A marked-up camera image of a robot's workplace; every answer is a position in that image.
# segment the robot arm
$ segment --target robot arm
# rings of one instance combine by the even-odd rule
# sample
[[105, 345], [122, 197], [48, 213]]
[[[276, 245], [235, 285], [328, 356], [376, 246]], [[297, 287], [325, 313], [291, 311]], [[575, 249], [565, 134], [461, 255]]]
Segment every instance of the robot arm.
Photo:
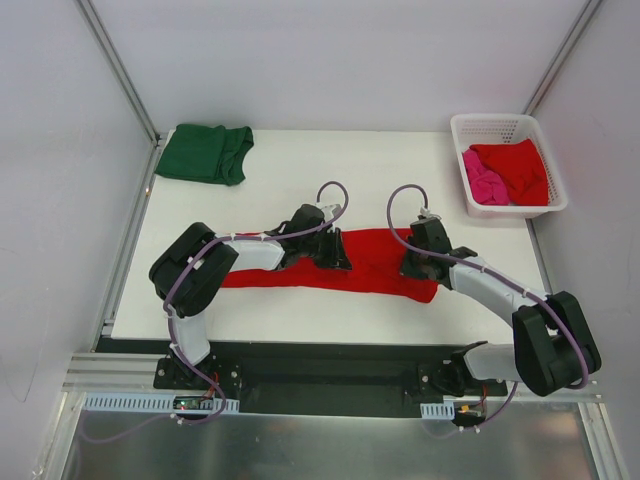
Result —
[[[454, 353], [451, 362], [431, 376], [432, 386], [443, 393], [461, 396], [465, 388], [477, 380], [503, 379], [522, 381], [537, 395], [545, 396], [581, 379], [576, 352], [545, 309], [495, 276], [483, 273], [489, 266], [472, 250], [453, 249], [440, 217], [421, 215], [411, 225], [411, 231], [411, 245], [464, 259], [465, 263], [481, 268], [408, 250], [401, 268], [404, 275], [430, 279], [467, 295], [513, 328], [513, 345], [478, 342]], [[580, 346], [589, 373], [600, 369], [598, 349], [573, 295], [567, 292], [550, 295], [501, 276], [521, 290], [545, 299]]]
[[[281, 270], [294, 265], [300, 257], [311, 257], [318, 268], [351, 270], [339, 228], [329, 225], [316, 233], [291, 234], [329, 222], [340, 205], [320, 208], [302, 205], [292, 219], [260, 235], [242, 235], [223, 241], [208, 251], [185, 277], [171, 300], [176, 344], [185, 358], [197, 365], [210, 351], [204, 310], [211, 303], [229, 272], [240, 270]], [[156, 294], [166, 299], [176, 280], [204, 245], [216, 234], [204, 223], [194, 223], [180, 235], [153, 264], [149, 278]]]

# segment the pink cloth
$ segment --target pink cloth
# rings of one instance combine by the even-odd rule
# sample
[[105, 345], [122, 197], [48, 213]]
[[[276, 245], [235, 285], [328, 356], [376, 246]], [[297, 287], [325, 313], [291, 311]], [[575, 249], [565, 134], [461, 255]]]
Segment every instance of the pink cloth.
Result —
[[469, 177], [471, 195], [481, 205], [509, 205], [507, 187], [495, 172], [480, 163], [480, 157], [473, 150], [462, 154]]

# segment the white wall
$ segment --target white wall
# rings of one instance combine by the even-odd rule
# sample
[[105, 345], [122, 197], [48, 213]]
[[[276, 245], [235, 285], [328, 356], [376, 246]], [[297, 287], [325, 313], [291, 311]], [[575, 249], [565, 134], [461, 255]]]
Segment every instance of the white wall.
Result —
[[570, 204], [535, 222], [552, 284], [578, 295], [631, 478], [640, 478], [640, 2], [609, 0], [538, 116]]
[[71, 0], [0, 3], [0, 477], [88, 347], [150, 145]]
[[448, 131], [520, 112], [585, 0], [95, 0], [156, 126]]

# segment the white laundry basket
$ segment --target white laundry basket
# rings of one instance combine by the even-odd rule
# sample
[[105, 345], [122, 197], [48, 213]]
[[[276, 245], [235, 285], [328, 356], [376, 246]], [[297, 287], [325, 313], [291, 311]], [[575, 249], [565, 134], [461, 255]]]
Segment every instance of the white laundry basket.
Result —
[[[467, 212], [482, 218], [534, 218], [546, 212], [557, 212], [567, 206], [567, 195], [562, 185], [555, 160], [542, 136], [538, 121], [529, 115], [512, 114], [464, 114], [451, 119], [451, 132], [458, 155], [462, 183], [467, 196]], [[519, 143], [531, 139], [538, 149], [549, 180], [549, 205], [521, 207], [518, 205], [481, 205], [473, 199], [469, 179], [464, 168], [462, 154], [476, 143]]]

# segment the green cloth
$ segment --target green cloth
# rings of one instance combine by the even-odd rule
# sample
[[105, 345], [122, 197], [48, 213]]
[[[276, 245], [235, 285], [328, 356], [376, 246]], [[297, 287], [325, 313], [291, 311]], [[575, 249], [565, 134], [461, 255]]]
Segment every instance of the green cloth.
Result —
[[249, 127], [178, 125], [165, 147], [156, 173], [192, 182], [237, 185], [245, 179], [242, 161], [253, 147]]

